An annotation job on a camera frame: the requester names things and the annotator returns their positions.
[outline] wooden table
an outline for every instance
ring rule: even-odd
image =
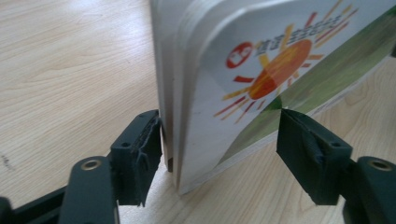
[[[106,155],[139,113],[157,108],[148,0],[0,3],[0,195],[14,207],[67,183],[77,161]],[[396,60],[316,119],[355,149],[396,162]],[[342,223],[315,206],[275,144],[179,196],[160,166],[147,207],[122,223]]]

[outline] light wood grain surface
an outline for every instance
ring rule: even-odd
[[[316,119],[353,159],[396,162],[396,60]],[[0,195],[18,207],[67,183],[71,167],[106,155],[137,114],[158,107],[149,1],[0,2]],[[315,206],[275,153],[246,158],[178,196],[162,163],[147,206],[122,223],[343,223]]]

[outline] orange sun graphic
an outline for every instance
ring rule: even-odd
[[[343,0],[339,0],[321,22],[325,22],[329,19],[342,1]],[[341,21],[333,27],[315,34],[313,37],[314,40],[306,38],[288,45],[294,26],[293,24],[289,25],[285,30],[285,37],[280,43],[279,54],[272,61],[269,60],[266,53],[259,56],[262,71],[257,77],[237,76],[233,80],[234,82],[250,83],[250,85],[244,89],[223,96],[223,101],[233,99],[233,102],[216,113],[214,117],[222,116],[221,120],[225,120],[238,111],[238,109],[243,108],[242,115],[240,115],[235,122],[238,123],[249,110],[254,109],[253,106],[255,104],[258,104],[256,110],[261,110],[266,102],[265,97],[269,93],[276,91],[276,95],[279,95],[285,85],[289,87],[299,78],[300,68],[308,68],[311,66],[310,61],[323,58],[324,55],[322,54],[310,54],[311,49],[320,48],[332,37],[346,28],[349,18],[358,11],[355,9],[350,12],[351,9],[352,5],[346,7],[339,17]],[[312,13],[304,28],[311,26],[316,16],[316,12]]]

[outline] sun logo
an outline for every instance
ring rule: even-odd
[[[309,68],[311,62],[320,60],[323,54],[311,54],[312,49],[319,49],[323,44],[332,39],[335,35],[344,30],[349,23],[349,19],[358,11],[352,10],[352,5],[342,10],[341,14],[332,18],[334,11],[339,8],[343,0],[339,0],[323,19],[313,25],[317,13],[310,15],[305,23],[304,29],[293,31],[294,24],[287,26],[285,33],[276,38],[278,40],[279,53],[270,61],[268,54],[260,53],[263,47],[268,47],[268,42],[260,42],[255,46],[258,51],[258,59],[262,66],[262,71],[257,77],[237,76],[233,82],[249,83],[239,91],[224,95],[222,101],[233,100],[233,102],[220,110],[214,117],[221,117],[225,120],[234,114],[238,109],[243,109],[242,115],[236,120],[238,123],[248,111],[261,110],[264,106],[267,95],[276,92],[278,96],[283,89],[291,86],[299,77],[301,68]],[[253,45],[245,42],[236,47],[227,59],[227,67],[233,69],[241,65],[250,56]]]

